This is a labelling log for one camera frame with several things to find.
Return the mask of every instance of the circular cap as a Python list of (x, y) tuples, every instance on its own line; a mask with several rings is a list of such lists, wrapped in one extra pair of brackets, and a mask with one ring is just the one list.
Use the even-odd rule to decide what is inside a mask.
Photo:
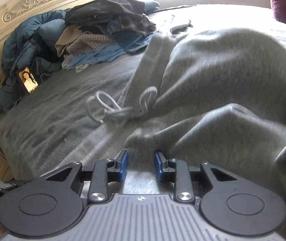
[(178, 198), (179, 198), (180, 200), (186, 201), (186, 200), (192, 199), (193, 196), (192, 196), (192, 194), (189, 193), (189, 192), (182, 192), (182, 193), (179, 193), (179, 194), (178, 194)]
[(227, 200), (228, 207), (240, 215), (255, 215), (264, 208), (261, 198), (251, 194), (237, 194)]
[(102, 201), (106, 198), (106, 196), (103, 193), (93, 193), (91, 194), (91, 200), (92, 201)]
[(34, 194), (24, 197), (18, 206), (20, 211), (27, 215), (40, 216), (54, 209), (56, 199), (49, 195)]

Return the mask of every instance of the dark gray fabric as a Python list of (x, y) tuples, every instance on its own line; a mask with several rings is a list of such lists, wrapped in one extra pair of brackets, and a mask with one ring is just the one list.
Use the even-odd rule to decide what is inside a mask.
[[(85, 100), (97, 90), (117, 99), (142, 55), (124, 55), (82, 73), (61, 70), (0, 117), (0, 147), (17, 179), (35, 178), (57, 165), (97, 124)], [(97, 104), (94, 113), (101, 113)]]
[(78, 5), (66, 13), (65, 24), (96, 25), (110, 22), (115, 16), (140, 20), (145, 3), (136, 0), (95, 0)]

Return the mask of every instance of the metal screw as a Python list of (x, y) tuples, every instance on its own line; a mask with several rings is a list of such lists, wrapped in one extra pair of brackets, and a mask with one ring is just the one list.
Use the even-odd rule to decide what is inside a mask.
[(93, 201), (102, 201), (106, 198), (106, 196), (103, 193), (93, 193), (91, 194), (91, 200)]
[(182, 192), (178, 194), (178, 199), (186, 201), (192, 199), (192, 194), (189, 192)]
[(137, 198), (138, 201), (144, 201), (145, 199), (146, 199), (146, 197), (144, 197), (144, 196), (140, 196)]

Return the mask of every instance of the phone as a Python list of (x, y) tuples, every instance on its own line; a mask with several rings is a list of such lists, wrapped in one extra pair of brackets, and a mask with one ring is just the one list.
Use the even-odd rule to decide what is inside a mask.
[(38, 83), (28, 67), (20, 71), (18, 77), (29, 93), (33, 92), (38, 87)]

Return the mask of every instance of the pile of clothes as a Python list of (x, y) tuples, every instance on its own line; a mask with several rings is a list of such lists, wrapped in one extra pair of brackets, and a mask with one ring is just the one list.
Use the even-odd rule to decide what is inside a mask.
[(153, 0), (95, 0), (72, 8), (66, 13), (67, 28), (55, 44), (57, 55), (64, 56), (62, 68), (80, 72), (125, 53), (141, 52), (156, 29), (147, 14), (158, 6)]
[(23, 21), (4, 42), (0, 114), (7, 113), (26, 95), (17, 76), (26, 67), (42, 84), (62, 66), (81, 71), (145, 48), (155, 30), (147, 14), (158, 6), (153, 0), (96, 0)]

